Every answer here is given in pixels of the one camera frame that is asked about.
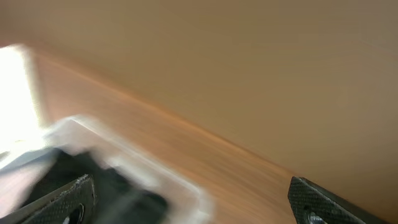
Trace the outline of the black garment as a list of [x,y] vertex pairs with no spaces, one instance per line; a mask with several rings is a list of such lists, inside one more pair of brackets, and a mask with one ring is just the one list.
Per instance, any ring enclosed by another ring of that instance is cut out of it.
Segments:
[[113,168],[101,168],[87,152],[75,156],[58,152],[53,166],[33,186],[23,204],[83,175],[93,178],[96,193],[96,207],[89,223],[160,224],[169,212],[169,203],[161,195],[132,185]]

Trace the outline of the clear plastic storage bin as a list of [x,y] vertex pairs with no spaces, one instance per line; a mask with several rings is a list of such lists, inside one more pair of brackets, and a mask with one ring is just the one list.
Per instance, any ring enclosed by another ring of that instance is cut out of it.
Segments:
[[116,169],[133,185],[163,196],[170,203],[166,223],[212,221],[215,206],[204,188],[97,119],[80,114],[62,118],[44,132],[43,139],[69,154],[88,151],[100,166]]

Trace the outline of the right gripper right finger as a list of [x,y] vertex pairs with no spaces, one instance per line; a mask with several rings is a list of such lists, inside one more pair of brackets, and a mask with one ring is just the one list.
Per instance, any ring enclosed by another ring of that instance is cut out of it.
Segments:
[[303,177],[291,178],[287,197],[297,224],[387,224]]

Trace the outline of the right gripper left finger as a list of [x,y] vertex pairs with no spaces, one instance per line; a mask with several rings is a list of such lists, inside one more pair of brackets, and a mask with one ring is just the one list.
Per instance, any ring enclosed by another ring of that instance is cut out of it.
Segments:
[[94,180],[89,175],[83,175],[1,218],[1,223],[89,223],[95,207]]

